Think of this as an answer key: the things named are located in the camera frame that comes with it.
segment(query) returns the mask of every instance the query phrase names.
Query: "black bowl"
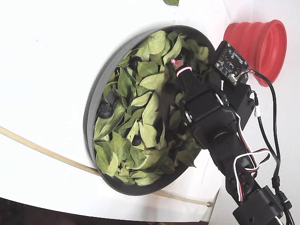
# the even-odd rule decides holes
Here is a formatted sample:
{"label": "black bowl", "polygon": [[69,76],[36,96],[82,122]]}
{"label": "black bowl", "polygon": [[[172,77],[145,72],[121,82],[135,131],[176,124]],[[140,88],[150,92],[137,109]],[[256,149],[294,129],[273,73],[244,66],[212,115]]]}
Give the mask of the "black bowl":
{"label": "black bowl", "polygon": [[[161,190],[164,187],[171,184],[174,180],[176,180],[188,168],[188,166],[184,164],[179,164],[176,167],[174,173],[164,174],[160,179],[155,181],[153,184],[147,186],[138,186],[136,184],[126,185],[117,178],[111,178],[106,174],[102,174],[96,164],[96,151],[94,150],[94,146],[93,146],[93,136],[94,136],[94,127],[97,120],[96,112],[100,104],[100,99],[101,99],[103,89],[109,77],[111,76],[112,72],[115,70],[119,62],[124,58],[124,56],[138,43],[144,40],[146,37],[159,30],[164,30],[166,32],[171,32],[174,30],[178,34],[182,33],[183,35],[187,35],[189,38],[194,39],[199,46],[208,47],[209,61],[212,61],[212,57],[215,52],[215,49],[211,44],[211,42],[200,31],[187,26],[169,26],[158,30],[147,31],[129,40],[110,57],[110,59],[105,63],[105,65],[99,72],[91,88],[88,101],[86,104],[85,112],[84,112],[84,117],[83,117],[83,131],[84,131],[85,144],[88,151],[90,152],[94,164],[96,165],[98,171],[100,172],[105,182],[116,191],[126,195],[146,195]],[[199,152],[200,150],[195,152],[195,157],[199,154]]]}

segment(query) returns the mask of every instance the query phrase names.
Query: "red collapsible cup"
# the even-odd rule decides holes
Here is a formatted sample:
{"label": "red collapsible cup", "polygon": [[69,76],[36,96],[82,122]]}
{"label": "red collapsible cup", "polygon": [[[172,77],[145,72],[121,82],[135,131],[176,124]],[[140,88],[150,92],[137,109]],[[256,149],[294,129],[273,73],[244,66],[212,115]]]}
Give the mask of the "red collapsible cup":
{"label": "red collapsible cup", "polygon": [[[280,21],[232,23],[225,31],[224,40],[245,58],[249,69],[263,74],[272,83],[276,80],[286,52],[286,31]],[[268,86],[255,77],[260,85]]]}

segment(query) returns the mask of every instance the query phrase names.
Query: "bowl rim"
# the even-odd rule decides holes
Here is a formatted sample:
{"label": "bowl rim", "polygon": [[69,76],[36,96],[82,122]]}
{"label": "bowl rim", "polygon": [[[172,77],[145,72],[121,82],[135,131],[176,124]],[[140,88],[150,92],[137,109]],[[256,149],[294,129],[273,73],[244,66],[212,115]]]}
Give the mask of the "bowl rim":
{"label": "bowl rim", "polygon": [[[172,30],[182,30],[182,31],[184,31],[184,34],[192,33],[194,35],[198,35],[199,39],[201,38],[202,41],[205,43],[202,45],[205,45],[209,48],[209,60],[210,61],[212,61],[212,57],[213,57],[212,53],[215,52],[215,49],[214,49],[212,43],[208,40],[208,38],[203,33],[198,31],[197,29],[189,27],[189,26],[183,26],[183,25],[172,25],[172,26],[167,26],[167,27],[163,27],[163,28],[159,28],[159,29],[151,29],[151,30],[148,30],[146,32],[136,35],[132,39],[125,42],[120,48],[118,48],[100,69],[100,71],[91,87],[91,90],[90,90],[90,93],[89,93],[89,96],[87,99],[85,111],[84,111],[83,133],[84,133],[85,145],[86,145],[86,148],[91,156],[91,159],[92,159],[96,169],[99,171],[99,173],[100,173],[101,177],[104,179],[104,181],[114,190],[116,190],[120,193],[126,194],[126,195],[146,195],[146,194],[150,194],[155,191],[158,191],[158,190],[166,187],[170,183],[172,183],[174,180],[176,180],[188,168],[188,166],[182,164],[181,170],[177,169],[177,171],[178,171],[177,173],[175,173],[176,170],[174,173],[172,173],[172,174],[175,174],[175,176],[174,176],[174,177],[176,177],[175,179],[173,178],[173,176],[171,176],[172,174],[166,174],[166,175],[169,175],[169,177],[171,177],[171,179],[167,179],[167,181],[164,182],[165,184],[163,184],[163,185],[154,185],[153,186],[153,184],[155,184],[156,182],[162,181],[162,178],[160,178],[158,181],[154,182],[151,185],[147,185],[147,186],[138,186],[135,184],[134,185],[135,189],[139,189],[141,191],[124,191],[122,189],[119,189],[115,185],[112,185],[112,182],[110,182],[110,180],[115,180],[117,178],[111,178],[110,176],[101,173],[101,171],[98,168],[97,163],[96,163],[96,154],[95,154],[95,150],[94,150],[94,146],[93,146],[94,126],[95,126],[95,122],[96,122],[97,109],[100,104],[100,100],[101,100],[101,96],[102,96],[104,87],[106,86],[107,81],[108,81],[109,77],[111,76],[112,72],[115,70],[115,68],[118,66],[118,64],[121,62],[121,60],[124,58],[124,56],[131,49],[133,49],[138,43],[143,41],[146,37],[148,37],[149,35],[157,32],[159,30],[164,30],[166,32],[169,32]],[[200,152],[200,150],[196,151],[195,156],[197,156],[199,154],[199,152]]]}

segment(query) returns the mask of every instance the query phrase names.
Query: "blueberry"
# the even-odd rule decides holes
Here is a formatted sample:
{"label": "blueberry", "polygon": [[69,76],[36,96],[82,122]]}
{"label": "blueberry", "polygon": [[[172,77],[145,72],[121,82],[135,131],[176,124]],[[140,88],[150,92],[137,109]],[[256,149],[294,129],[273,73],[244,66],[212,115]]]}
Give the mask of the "blueberry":
{"label": "blueberry", "polygon": [[138,56],[133,56],[131,57],[131,59],[129,60],[129,67],[134,70],[137,71],[137,62],[141,62],[142,59]]}
{"label": "blueberry", "polygon": [[97,116],[102,119],[108,119],[113,115],[113,106],[108,102],[102,101],[97,110]]}
{"label": "blueberry", "polygon": [[135,135],[133,140],[132,140],[132,145],[133,146],[139,146],[142,143],[142,138],[138,135]]}

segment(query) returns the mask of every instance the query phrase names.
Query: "dark floor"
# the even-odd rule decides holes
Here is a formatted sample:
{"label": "dark floor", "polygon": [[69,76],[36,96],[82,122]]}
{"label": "dark floor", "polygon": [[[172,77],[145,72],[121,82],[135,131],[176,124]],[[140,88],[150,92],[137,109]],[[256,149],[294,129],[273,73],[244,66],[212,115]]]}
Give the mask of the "dark floor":
{"label": "dark floor", "polygon": [[45,210],[0,198],[0,225],[206,225],[207,223],[147,223],[78,216]]}

